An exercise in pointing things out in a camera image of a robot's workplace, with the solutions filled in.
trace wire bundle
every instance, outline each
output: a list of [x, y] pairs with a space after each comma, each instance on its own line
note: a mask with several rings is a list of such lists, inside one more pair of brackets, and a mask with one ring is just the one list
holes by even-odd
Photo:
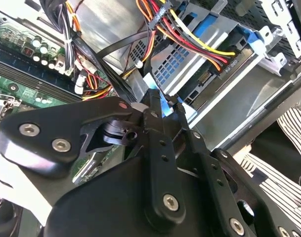
[[[160, 10], [160, 6], [155, 0], [136, 0], [136, 4], [148, 22], [151, 22]], [[162, 18], [157, 29], [180, 46], [209, 60], [218, 71], [228, 63], [227, 60], [231, 56], [235, 55], [234, 52], [218, 51], [203, 43], [187, 28], [173, 9], [170, 9]]]
[[65, 38], [65, 70], [72, 70], [75, 52], [72, 45], [72, 29], [70, 27], [67, 5], [63, 0], [40, 0], [42, 8], [54, 26]]

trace metal frame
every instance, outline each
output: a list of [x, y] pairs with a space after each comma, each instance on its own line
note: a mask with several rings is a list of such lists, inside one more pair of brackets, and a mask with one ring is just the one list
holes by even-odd
[[301, 77], [294, 84], [289, 84], [283, 93], [280, 93], [277, 98], [266, 105], [264, 110], [246, 124], [243, 129], [221, 144], [220, 148], [228, 150], [231, 154], [237, 153], [300, 100]]

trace bolt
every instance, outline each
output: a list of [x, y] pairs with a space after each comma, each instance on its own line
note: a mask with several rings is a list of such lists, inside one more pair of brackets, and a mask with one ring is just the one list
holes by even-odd
[[198, 138], [198, 139], [201, 138], [200, 134], [198, 134], [197, 132], [193, 132], [193, 135], [194, 135], [196, 138]]
[[71, 149], [71, 144], [65, 139], [58, 138], [52, 142], [52, 147], [58, 152], [68, 152]]
[[238, 220], [236, 220], [235, 218], [231, 218], [229, 220], [229, 223], [234, 232], [236, 232], [236, 234], [238, 234], [239, 236], [243, 236], [245, 234], [244, 227]]
[[219, 153], [220, 153], [223, 157], [228, 158], [228, 155], [227, 155], [227, 153], [226, 153], [225, 151], [219, 151]]
[[158, 114], [156, 114], [154, 111], [151, 111], [150, 114], [155, 117], [155, 118], [158, 118]]
[[179, 203], [178, 203], [177, 199], [170, 194], [164, 195], [164, 205], [170, 211], [178, 211], [178, 209], [179, 209]]
[[124, 102], [120, 102], [119, 103], [120, 107], [122, 107], [123, 109], [127, 109], [128, 106], [124, 103]]
[[18, 107], [18, 106], [20, 106], [20, 105], [21, 105], [21, 102], [20, 102], [20, 101], [17, 101], [17, 100], [15, 100], [15, 101], [13, 102], [13, 105], [14, 105], [14, 106], [16, 106], [16, 107]]
[[282, 237], [290, 237], [289, 233], [283, 227], [279, 227], [279, 231]]
[[296, 233], [295, 231], [292, 231], [292, 234], [294, 235], [294, 237], [301, 237], [298, 233]]
[[18, 129], [21, 134], [28, 137], [35, 137], [39, 134], [40, 128], [32, 123], [25, 123], [21, 125]]

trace perforated metal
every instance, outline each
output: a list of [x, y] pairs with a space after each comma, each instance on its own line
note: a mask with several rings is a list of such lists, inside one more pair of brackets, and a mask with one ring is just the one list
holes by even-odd
[[174, 50], [167, 56], [162, 65], [160, 65], [154, 72], [155, 80], [159, 85], [163, 85], [172, 73], [180, 66], [189, 52], [178, 44], [173, 45]]

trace metal sheet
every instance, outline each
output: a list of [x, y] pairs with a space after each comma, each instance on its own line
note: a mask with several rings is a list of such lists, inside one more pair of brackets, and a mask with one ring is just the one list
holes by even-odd
[[[80, 0], [71, 0], [76, 6]], [[79, 7], [83, 39], [96, 51], [137, 32], [144, 20], [134, 0], [85, 0]], [[120, 66], [127, 47], [107, 57]]]
[[268, 73], [260, 66], [254, 67], [196, 127], [206, 138], [209, 149], [221, 146], [240, 127], [248, 124], [286, 81]]

